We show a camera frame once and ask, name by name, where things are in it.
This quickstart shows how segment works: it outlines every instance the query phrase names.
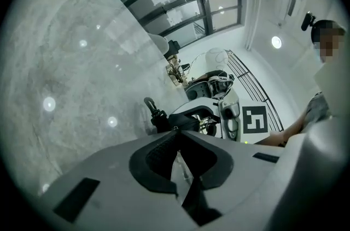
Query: person's arm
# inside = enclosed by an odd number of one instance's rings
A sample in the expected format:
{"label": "person's arm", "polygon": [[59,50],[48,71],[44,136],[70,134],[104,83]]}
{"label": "person's arm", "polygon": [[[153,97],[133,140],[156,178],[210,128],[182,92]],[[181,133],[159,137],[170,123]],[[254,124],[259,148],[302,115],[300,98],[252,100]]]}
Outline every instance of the person's arm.
{"label": "person's arm", "polygon": [[257,142],[257,145],[266,146],[278,146],[279,144],[286,143],[290,137],[300,133],[302,129],[302,124],[306,116],[306,110],[300,115],[300,117],[286,130],[282,132],[270,133],[266,139]]}

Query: person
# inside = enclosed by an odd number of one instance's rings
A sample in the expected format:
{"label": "person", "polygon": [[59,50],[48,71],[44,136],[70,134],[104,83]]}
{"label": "person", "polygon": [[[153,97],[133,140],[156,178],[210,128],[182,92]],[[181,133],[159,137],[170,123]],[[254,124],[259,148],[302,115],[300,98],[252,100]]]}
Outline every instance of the person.
{"label": "person", "polygon": [[[207,72],[204,75],[201,75],[199,78],[191,80],[189,82],[189,85],[197,84],[198,82],[203,82],[203,81],[208,81],[211,77],[213,76],[223,76],[223,77],[228,77],[228,74],[225,71],[222,70],[215,70],[211,72]],[[234,76],[229,75],[229,78],[233,80]]]}
{"label": "person", "polygon": [[[322,63],[336,58],[340,46],[344,45],[346,31],[335,21],[317,21],[311,30],[313,48]],[[329,107],[322,94],[317,93],[308,103],[300,117],[286,130],[270,133],[270,136],[259,141],[259,145],[285,146],[290,137],[299,133],[306,133],[316,122],[331,117]]]}

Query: wire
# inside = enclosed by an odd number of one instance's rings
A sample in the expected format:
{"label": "wire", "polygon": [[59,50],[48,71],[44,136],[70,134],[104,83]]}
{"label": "wire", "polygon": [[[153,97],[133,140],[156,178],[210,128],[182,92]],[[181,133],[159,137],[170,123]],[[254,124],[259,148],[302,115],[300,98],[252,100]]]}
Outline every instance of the wire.
{"label": "wire", "polygon": [[200,57],[200,56],[203,55],[203,54],[206,54],[207,52],[208,52],[208,50],[205,51],[205,52],[203,52],[203,53],[201,53],[201,54],[199,54],[199,55],[192,61],[191,65],[190,65],[190,68],[188,68],[188,70],[187,70],[187,74],[186,74],[186,75],[188,75],[188,74],[190,73],[190,70],[191,70],[191,68],[192,68],[192,65],[196,62],[196,60],[198,59],[198,57]]}

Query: black and white square marker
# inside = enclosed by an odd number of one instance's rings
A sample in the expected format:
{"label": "black and white square marker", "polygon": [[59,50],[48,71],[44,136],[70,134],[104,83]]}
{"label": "black and white square marker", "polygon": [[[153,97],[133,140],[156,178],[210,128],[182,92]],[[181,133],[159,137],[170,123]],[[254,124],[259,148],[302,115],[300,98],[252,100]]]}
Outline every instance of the black and white square marker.
{"label": "black and white square marker", "polygon": [[265,106],[243,106],[243,134],[268,132]]}

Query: gray marble surface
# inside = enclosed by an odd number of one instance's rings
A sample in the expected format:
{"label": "gray marble surface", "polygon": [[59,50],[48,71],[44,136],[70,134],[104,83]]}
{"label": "gray marble surface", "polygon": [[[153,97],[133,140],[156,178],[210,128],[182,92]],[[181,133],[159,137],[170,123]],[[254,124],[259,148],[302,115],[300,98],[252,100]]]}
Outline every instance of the gray marble surface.
{"label": "gray marble surface", "polygon": [[0,42],[2,156],[28,193],[101,148],[150,134],[144,97],[168,114],[187,101],[120,0],[14,0]]}

